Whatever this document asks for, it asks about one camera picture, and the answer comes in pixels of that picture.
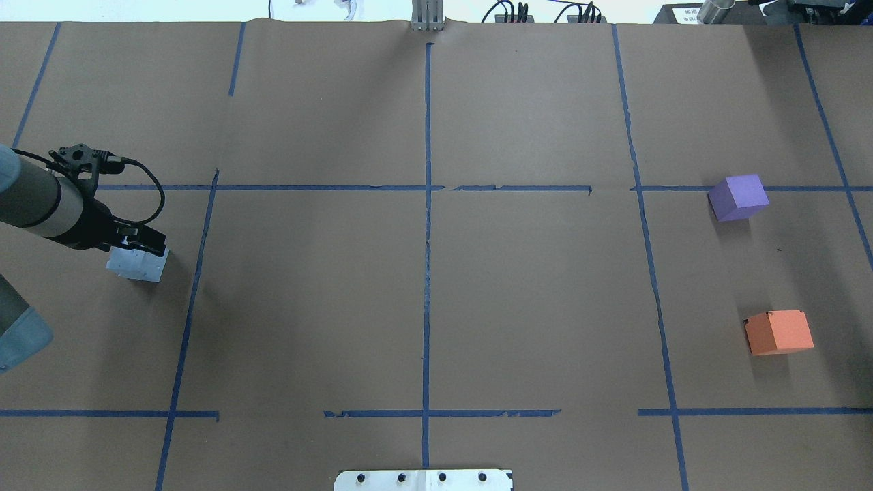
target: white background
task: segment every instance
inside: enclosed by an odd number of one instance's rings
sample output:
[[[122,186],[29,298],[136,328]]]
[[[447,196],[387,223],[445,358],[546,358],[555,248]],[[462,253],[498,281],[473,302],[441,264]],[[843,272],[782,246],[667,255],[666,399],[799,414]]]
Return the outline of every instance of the white background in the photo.
[[[681,3],[683,0],[668,0]],[[595,4],[612,23],[650,24],[664,0],[603,0]],[[267,17],[268,0],[0,0],[0,21],[245,21]],[[564,7],[549,0],[529,0],[536,22],[552,22]],[[493,0],[443,0],[448,18],[479,22]],[[341,21],[340,0],[273,0],[273,17],[289,21]],[[503,12],[498,7],[495,12]],[[412,17],[411,0],[358,0],[355,20],[382,21]]]

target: purple cube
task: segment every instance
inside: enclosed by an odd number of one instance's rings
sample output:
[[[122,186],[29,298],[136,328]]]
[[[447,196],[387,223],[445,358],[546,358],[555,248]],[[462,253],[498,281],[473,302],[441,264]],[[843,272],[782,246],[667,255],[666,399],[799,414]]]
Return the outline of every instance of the purple cube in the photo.
[[[710,190],[709,198],[719,222],[749,218],[770,204],[757,174],[727,177]]]

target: white floor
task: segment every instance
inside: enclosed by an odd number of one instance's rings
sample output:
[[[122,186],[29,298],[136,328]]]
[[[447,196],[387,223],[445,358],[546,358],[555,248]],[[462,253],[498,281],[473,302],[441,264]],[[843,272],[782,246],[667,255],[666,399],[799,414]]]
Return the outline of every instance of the white floor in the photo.
[[[412,14],[411,0],[357,2],[354,20],[409,20]],[[269,0],[0,0],[0,21],[244,21],[267,17],[268,3]],[[493,3],[493,0],[445,0],[444,13],[455,20],[479,22]],[[550,0],[526,3],[537,22],[552,22],[565,6]],[[650,24],[663,3],[664,0],[603,0],[596,5],[609,22]],[[341,0],[305,0],[303,4],[272,0],[272,16],[289,21],[341,21],[347,15],[346,5]]]

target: orange cube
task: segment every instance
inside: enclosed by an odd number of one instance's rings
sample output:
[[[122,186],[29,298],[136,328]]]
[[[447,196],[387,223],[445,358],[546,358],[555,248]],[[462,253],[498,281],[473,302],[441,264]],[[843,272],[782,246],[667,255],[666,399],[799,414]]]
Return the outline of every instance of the orange cube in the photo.
[[[814,346],[802,310],[774,310],[746,319],[746,337],[756,356],[785,355]]]

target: robotic arm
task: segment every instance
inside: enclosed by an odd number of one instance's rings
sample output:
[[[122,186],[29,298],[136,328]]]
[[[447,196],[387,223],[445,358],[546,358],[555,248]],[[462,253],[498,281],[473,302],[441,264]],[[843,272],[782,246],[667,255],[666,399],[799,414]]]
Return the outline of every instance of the robotic arm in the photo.
[[[46,169],[21,156],[45,163]],[[166,236],[146,225],[164,205],[163,188],[151,171],[135,160],[83,144],[49,156],[51,160],[0,145],[0,222],[72,249],[95,247],[108,252],[114,246],[164,256]],[[118,218],[94,198],[100,175],[120,174],[128,165],[145,171],[161,194],[161,204],[145,220]],[[39,314],[0,275],[0,373],[51,340],[52,331]]]

